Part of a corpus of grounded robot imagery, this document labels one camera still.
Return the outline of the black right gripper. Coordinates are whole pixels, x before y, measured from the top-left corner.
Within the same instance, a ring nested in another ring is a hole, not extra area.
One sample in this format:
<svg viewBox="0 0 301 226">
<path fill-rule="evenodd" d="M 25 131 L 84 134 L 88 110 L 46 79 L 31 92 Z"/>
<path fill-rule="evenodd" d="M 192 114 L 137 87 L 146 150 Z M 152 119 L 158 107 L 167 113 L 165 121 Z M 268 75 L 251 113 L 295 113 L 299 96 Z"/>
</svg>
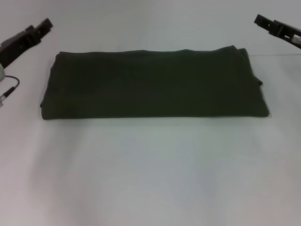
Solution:
<svg viewBox="0 0 301 226">
<path fill-rule="evenodd" d="M 269 20 L 268 18 L 257 15 L 254 23 L 264 30 L 268 31 L 269 34 L 278 37 L 282 31 L 282 39 L 292 44 L 297 48 L 301 48 L 301 30 L 291 25 L 282 23 L 277 20 Z"/>
</svg>

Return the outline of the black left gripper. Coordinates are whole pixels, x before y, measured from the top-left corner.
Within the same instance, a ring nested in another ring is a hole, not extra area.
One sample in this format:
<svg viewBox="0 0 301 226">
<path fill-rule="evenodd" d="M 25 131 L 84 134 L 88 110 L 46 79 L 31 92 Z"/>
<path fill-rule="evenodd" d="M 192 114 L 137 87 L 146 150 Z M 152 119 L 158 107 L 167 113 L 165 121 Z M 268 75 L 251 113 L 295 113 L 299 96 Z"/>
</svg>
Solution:
<svg viewBox="0 0 301 226">
<path fill-rule="evenodd" d="M 5 69 L 28 49 L 38 45 L 40 39 L 51 31 L 53 24 L 48 18 L 34 27 L 30 25 L 0 45 L 0 64 Z"/>
</svg>

